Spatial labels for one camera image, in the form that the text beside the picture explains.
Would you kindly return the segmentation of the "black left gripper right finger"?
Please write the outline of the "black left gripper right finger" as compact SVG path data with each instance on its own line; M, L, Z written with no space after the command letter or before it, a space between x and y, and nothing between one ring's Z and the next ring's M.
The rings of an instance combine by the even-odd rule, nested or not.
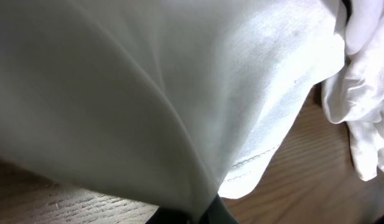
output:
M238 220L230 213L219 195L202 215L199 224L239 224Z

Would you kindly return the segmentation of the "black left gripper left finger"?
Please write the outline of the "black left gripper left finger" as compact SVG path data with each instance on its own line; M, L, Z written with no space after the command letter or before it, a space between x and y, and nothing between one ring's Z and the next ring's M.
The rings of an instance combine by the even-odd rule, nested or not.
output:
M146 224L189 224L189 216L181 211L159 207Z

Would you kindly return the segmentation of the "white t-shirt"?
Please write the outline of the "white t-shirt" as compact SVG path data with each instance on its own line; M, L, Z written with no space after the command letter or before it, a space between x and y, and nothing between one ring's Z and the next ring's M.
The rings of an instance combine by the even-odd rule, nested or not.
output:
M317 83L384 173L384 1L0 1L0 157L194 221L256 187Z

